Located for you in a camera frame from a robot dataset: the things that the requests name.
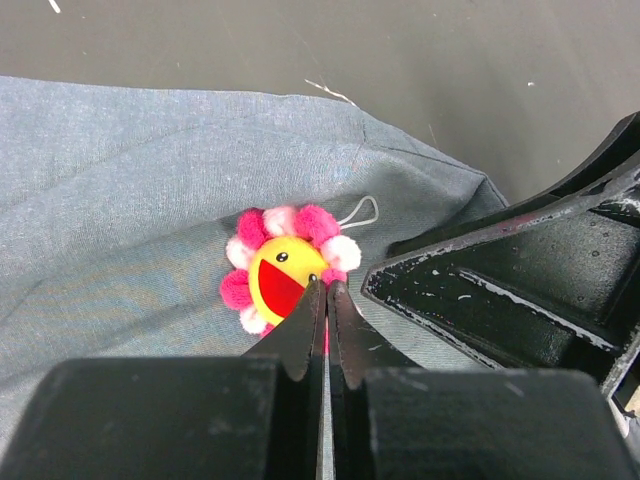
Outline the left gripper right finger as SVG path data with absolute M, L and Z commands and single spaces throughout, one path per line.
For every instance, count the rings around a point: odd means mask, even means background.
M 635 479 L 594 380 L 553 369 L 430 371 L 336 282 L 327 295 L 338 479 Z

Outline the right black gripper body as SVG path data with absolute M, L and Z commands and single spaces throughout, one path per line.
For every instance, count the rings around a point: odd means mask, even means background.
M 638 115 L 546 191 L 392 244 L 362 292 L 486 366 L 579 370 L 626 404 L 638 385 Z

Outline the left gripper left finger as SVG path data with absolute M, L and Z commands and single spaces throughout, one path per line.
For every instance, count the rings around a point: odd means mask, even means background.
M 236 357 L 75 359 L 38 385 L 5 479 L 313 479 L 325 287 Z

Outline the grey button-up shirt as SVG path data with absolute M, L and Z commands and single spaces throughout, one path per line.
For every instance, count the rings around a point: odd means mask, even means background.
M 506 200 L 482 172 L 347 103 L 1 81 L 1 440 L 57 363 L 237 355 L 219 285 L 251 207 L 313 203 L 362 263 Z

